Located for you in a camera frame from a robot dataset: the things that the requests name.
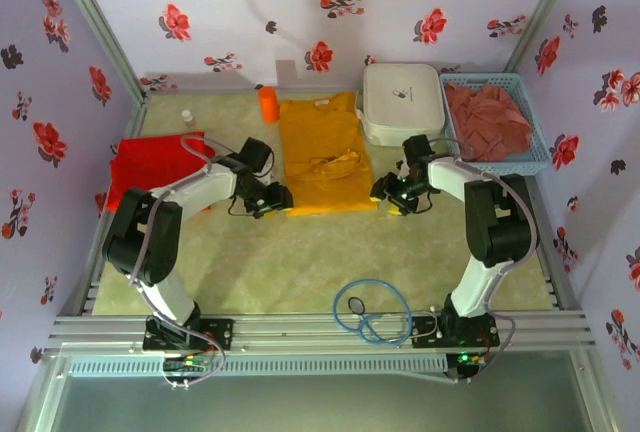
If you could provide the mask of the yellow t-shirt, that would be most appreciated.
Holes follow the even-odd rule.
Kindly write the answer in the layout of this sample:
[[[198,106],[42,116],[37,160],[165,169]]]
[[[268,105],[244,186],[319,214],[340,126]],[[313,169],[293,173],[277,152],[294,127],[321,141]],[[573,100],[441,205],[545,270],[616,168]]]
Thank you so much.
[[[370,199],[371,161],[352,92],[280,103],[280,137],[290,217],[364,212]]]

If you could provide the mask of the white zip case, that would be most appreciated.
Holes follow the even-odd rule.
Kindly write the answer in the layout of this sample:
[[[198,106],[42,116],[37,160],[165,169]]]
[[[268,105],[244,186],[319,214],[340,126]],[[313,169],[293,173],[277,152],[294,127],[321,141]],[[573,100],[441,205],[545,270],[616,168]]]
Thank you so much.
[[[369,143],[399,147],[409,137],[439,136],[445,111],[439,75],[428,64],[374,63],[364,70],[356,115]]]

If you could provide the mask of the orange cylinder bottle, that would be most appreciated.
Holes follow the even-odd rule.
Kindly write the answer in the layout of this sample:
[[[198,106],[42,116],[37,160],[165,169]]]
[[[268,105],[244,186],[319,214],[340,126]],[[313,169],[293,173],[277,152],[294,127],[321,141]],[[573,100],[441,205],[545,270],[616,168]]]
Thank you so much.
[[[280,107],[276,89],[268,86],[259,88],[258,100],[263,120],[268,124],[276,123],[280,117]]]

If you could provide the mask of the dusty pink crumpled t-shirt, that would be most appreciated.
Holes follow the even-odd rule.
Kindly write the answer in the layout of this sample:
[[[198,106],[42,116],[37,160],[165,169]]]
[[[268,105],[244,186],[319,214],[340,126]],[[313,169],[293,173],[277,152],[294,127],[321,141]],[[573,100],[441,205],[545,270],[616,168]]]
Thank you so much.
[[[505,89],[486,84],[473,92],[448,82],[444,91],[458,141],[471,148],[470,161],[503,162],[529,150],[532,127]]]

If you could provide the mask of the blue stethoscope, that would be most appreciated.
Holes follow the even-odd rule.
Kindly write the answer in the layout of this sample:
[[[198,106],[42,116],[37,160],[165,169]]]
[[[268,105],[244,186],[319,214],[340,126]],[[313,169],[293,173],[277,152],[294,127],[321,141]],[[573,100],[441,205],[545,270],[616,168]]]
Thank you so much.
[[[404,327],[404,334],[397,337],[383,337],[380,335],[374,328],[373,322],[381,319],[384,314],[383,313],[373,313],[368,314],[366,312],[366,305],[363,300],[359,297],[351,296],[347,299],[347,307],[349,312],[354,315],[358,319],[357,326],[348,325],[341,317],[338,312],[338,305],[342,300],[343,296],[357,287],[364,286],[379,286],[390,292],[401,304],[401,315],[406,319],[406,326]],[[409,303],[402,295],[402,293],[394,287],[389,282],[380,279],[359,279],[352,281],[345,286],[343,286],[335,295],[332,308],[331,308],[332,318],[335,324],[343,331],[355,334],[363,343],[374,346],[393,346],[393,347],[401,347],[406,342],[412,341],[414,339],[423,338],[423,337],[434,337],[436,339],[440,339],[442,337],[442,332],[439,330],[438,318],[434,311],[429,311],[427,313],[427,317],[432,320],[432,326],[426,332],[415,332],[414,321],[416,317],[414,316]]]

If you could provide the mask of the red folded t-shirt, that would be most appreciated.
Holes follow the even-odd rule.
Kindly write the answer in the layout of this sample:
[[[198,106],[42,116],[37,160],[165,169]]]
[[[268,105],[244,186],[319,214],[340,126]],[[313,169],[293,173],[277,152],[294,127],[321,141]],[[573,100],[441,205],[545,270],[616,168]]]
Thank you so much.
[[[205,160],[185,149],[182,134],[123,139],[111,161],[106,208],[115,212],[132,187],[151,190],[197,172]]]

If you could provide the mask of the light blue plastic basket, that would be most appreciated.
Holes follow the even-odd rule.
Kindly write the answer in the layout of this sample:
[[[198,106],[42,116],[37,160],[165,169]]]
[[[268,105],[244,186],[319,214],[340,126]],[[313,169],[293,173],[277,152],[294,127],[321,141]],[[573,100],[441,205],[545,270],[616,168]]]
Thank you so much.
[[[521,176],[535,176],[540,170],[551,163],[551,153],[541,127],[539,125],[535,107],[526,89],[524,81],[516,73],[442,73],[439,76],[446,123],[444,133],[448,138],[459,140],[458,126],[452,118],[449,102],[446,98],[447,84],[467,87],[475,93],[483,86],[490,84],[502,88],[518,105],[522,116],[532,128],[529,149],[525,153],[510,154],[502,161],[475,162],[473,166],[495,175],[519,174]]]

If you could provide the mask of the green circuit board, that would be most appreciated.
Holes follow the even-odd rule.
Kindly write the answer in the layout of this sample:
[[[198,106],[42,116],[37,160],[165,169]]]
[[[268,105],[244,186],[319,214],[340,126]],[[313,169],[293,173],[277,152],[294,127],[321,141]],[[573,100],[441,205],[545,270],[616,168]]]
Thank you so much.
[[[206,362],[188,357],[166,358],[163,362],[165,373],[200,373],[207,368]]]

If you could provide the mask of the aluminium frame rail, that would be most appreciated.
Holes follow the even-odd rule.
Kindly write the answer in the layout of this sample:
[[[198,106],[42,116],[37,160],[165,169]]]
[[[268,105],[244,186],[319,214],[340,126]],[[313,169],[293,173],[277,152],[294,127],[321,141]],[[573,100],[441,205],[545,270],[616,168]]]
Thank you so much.
[[[507,311],[496,321],[501,339],[516,323],[508,352],[593,349],[595,338],[581,311]],[[329,313],[233,315],[231,353],[240,355],[373,354],[391,347],[370,346],[335,323]],[[144,316],[67,316],[54,321],[47,354],[140,355]]]

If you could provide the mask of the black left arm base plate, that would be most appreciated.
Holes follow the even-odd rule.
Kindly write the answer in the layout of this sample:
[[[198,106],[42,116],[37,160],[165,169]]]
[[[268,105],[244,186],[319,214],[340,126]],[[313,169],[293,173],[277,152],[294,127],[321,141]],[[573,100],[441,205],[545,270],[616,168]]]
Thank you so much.
[[[198,333],[215,340],[224,351],[231,349],[234,321],[229,318],[201,319]],[[192,333],[178,330],[155,316],[149,316],[145,323],[142,348],[147,351],[164,352],[204,352],[213,345]]]

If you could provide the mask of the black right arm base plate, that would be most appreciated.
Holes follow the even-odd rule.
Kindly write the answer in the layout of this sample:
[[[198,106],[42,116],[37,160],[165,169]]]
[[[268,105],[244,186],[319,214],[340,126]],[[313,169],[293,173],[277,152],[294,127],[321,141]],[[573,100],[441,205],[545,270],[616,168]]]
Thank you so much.
[[[441,316],[418,316],[413,318],[411,344],[413,348],[492,349],[500,345],[500,337],[495,320],[487,314],[453,324],[446,324]]]

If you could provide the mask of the aluminium corner post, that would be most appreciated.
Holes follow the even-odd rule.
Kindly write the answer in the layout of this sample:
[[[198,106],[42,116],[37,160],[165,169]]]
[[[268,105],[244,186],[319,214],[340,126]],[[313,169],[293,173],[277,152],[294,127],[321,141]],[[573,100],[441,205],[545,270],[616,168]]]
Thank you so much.
[[[75,0],[75,2],[129,93],[138,104],[142,104],[145,100],[145,92],[98,1]]]
[[[521,38],[503,69],[504,72],[511,73],[519,69],[528,50],[532,47],[537,34],[544,28],[549,15],[558,1],[559,0],[538,0]]]

